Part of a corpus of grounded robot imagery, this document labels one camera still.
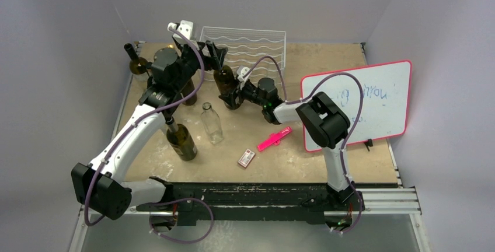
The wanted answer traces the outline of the green bottle silver cap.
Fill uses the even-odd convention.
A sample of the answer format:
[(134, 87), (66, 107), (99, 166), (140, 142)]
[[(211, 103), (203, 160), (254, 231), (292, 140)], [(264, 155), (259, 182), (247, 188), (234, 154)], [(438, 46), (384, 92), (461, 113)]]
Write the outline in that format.
[(231, 67), (224, 65), (220, 70), (215, 70), (214, 80), (220, 92), (219, 98), (224, 102), (224, 105), (230, 110), (238, 109), (240, 104), (231, 95), (238, 84)]

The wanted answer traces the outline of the dark red gold-capped bottle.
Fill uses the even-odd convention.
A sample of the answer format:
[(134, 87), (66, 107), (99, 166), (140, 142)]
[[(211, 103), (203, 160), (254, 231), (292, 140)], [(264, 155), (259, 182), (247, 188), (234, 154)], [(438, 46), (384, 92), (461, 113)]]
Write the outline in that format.
[[(186, 85), (184, 86), (181, 94), (183, 97), (186, 97), (188, 96), (190, 93), (193, 92), (193, 90), (195, 89), (195, 86), (194, 86), (194, 83), (193, 83), (193, 80), (192, 79), (189, 79), (189, 81), (186, 83)], [(185, 106), (192, 106), (194, 105), (195, 103), (197, 102), (197, 95), (194, 94), (192, 95), (191, 98), (189, 98), (188, 100), (186, 100), (183, 104)]]

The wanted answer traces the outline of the small clear bottle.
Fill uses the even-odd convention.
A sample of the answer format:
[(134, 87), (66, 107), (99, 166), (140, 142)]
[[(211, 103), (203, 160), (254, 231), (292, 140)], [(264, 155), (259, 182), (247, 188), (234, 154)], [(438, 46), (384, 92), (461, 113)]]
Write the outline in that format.
[(216, 145), (224, 139), (219, 115), (209, 102), (203, 103), (202, 109), (200, 115), (201, 122), (203, 123), (209, 141), (213, 145)]

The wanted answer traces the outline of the green bottle brown label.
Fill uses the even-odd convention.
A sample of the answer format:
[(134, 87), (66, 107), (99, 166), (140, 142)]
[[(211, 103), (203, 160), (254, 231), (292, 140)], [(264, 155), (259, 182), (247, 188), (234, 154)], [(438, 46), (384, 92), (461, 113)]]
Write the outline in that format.
[(166, 139), (179, 158), (184, 161), (193, 160), (197, 156), (197, 147), (187, 127), (177, 123), (173, 117), (166, 118), (165, 123)]

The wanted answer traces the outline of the green bottle cream label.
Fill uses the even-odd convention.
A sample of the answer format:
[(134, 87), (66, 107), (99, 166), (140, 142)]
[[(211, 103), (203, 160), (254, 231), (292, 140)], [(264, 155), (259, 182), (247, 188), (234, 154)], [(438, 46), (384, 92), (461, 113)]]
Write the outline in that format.
[(147, 68), (148, 61), (137, 54), (133, 44), (127, 43), (123, 48), (130, 58), (129, 69), (133, 77), (139, 82), (147, 82), (150, 77)]

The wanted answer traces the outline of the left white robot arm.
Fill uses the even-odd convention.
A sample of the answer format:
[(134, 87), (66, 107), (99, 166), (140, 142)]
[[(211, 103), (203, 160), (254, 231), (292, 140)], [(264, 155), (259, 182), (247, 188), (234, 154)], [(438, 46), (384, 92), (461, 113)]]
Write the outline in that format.
[(170, 124), (177, 107), (199, 90), (191, 83), (196, 72), (219, 70), (228, 52), (212, 41), (176, 43), (177, 50), (163, 48), (145, 64), (147, 89), (129, 121), (104, 150), (88, 164), (77, 163), (71, 171), (78, 202), (83, 205), (85, 223), (93, 226), (89, 211), (101, 218), (116, 220), (129, 207), (153, 204), (165, 211), (172, 207), (174, 195), (168, 182), (150, 177), (143, 181), (124, 181), (134, 159), (159, 130)]

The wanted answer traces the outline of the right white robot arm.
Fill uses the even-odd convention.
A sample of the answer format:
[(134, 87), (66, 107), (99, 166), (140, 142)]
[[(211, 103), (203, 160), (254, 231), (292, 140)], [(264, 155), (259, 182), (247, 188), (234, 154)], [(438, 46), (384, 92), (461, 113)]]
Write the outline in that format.
[(323, 150), (329, 205), (342, 209), (350, 203), (355, 192), (347, 170), (346, 138), (350, 120), (326, 93), (318, 92), (307, 101), (288, 104), (279, 97), (274, 80), (262, 78), (256, 86), (249, 80), (238, 82), (220, 98), (231, 109), (237, 109), (245, 100), (259, 105), (270, 124), (301, 121), (314, 143)]

